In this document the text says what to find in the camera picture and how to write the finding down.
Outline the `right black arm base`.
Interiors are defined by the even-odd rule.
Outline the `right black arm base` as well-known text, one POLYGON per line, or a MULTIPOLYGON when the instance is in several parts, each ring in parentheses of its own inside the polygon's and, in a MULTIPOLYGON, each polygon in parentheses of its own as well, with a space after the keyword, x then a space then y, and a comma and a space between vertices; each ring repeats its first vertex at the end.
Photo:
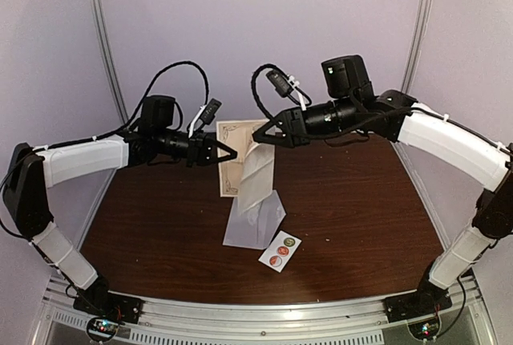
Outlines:
POLYGON ((384 300, 386 316, 390 323, 434 315, 439 310, 452 307, 447 290, 436 286, 419 287, 416 291, 387 297, 384 300))

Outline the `cream letter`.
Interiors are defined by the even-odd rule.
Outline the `cream letter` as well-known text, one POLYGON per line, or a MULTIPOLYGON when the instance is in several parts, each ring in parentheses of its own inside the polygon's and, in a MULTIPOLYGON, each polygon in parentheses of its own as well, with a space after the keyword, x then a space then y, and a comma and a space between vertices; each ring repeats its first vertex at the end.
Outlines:
POLYGON ((271 144, 250 144, 240 178, 237 196, 238 212, 244 213, 268 197, 273 191, 275 147, 271 144))

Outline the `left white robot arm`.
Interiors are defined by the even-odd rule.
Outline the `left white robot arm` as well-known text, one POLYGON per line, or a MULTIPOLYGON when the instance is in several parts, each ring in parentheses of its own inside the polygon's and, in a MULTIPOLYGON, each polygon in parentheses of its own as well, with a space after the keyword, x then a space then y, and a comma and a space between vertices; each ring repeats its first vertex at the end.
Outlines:
POLYGON ((172 128, 176 101, 151 95, 143 100, 135 125, 110 136, 94 136, 56 147, 18 144, 11 157, 3 202, 17 228, 15 237, 33 245, 68 282, 84 293, 83 301, 98 316, 115 309, 115 298, 98 271, 55 224, 46 191, 60 183, 106 170, 148 164, 157 156, 184 160, 188 167, 224 163, 237 157, 234 149, 212 132, 172 128))

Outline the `pale blue envelope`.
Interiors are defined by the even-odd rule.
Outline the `pale blue envelope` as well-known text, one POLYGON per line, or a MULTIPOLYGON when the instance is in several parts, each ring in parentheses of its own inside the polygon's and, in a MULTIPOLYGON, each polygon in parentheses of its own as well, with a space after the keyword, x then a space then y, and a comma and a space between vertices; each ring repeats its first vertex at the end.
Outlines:
POLYGON ((264 250, 273 240, 286 215, 276 190, 260 203, 240 213, 238 198, 232 207, 224 233, 224 246, 264 250))

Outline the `bordered certificate paper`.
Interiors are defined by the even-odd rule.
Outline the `bordered certificate paper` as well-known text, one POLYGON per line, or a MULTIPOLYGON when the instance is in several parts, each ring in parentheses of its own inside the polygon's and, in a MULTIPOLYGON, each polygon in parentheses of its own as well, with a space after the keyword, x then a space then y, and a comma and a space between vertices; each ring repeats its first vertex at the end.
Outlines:
POLYGON ((237 152, 233 160, 218 164, 221 197, 236 197, 248 150, 255 144, 252 134, 267 120, 223 120, 216 122, 216 138, 237 152))

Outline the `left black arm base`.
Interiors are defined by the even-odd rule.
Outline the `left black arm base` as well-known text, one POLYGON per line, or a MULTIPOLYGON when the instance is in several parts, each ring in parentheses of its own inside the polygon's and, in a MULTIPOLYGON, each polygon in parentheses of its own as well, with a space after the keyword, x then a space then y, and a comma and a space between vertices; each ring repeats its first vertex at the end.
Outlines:
POLYGON ((142 311, 140 298, 110 292, 106 286, 90 286, 81 290, 73 303, 77 311, 112 321, 137 324, 142 311))

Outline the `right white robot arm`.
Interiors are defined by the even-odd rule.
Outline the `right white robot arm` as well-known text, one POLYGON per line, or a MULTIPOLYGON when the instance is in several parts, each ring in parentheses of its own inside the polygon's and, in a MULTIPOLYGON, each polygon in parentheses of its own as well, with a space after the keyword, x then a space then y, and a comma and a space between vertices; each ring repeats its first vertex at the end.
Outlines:
POLYGON ((296 104, 272 115, 257 93, 257 78, 266 74, 275 91, 291 98, 299 86, 278 66, 266 63, 251 78, 257 107, 267 118, 252 138, 257 143, 296 148, 313 140, 336 139, 352 132, 373 133, 392 143, 417 148, 461 170, 483 186, 476 214, 450 247, 426 269, 410 305, 422 315, 442 294, 500 240, 512 233, 512 147, 440 115, 403 92, 375 95, 363 58, 347 55, 322 63, 330 101, 296 104))

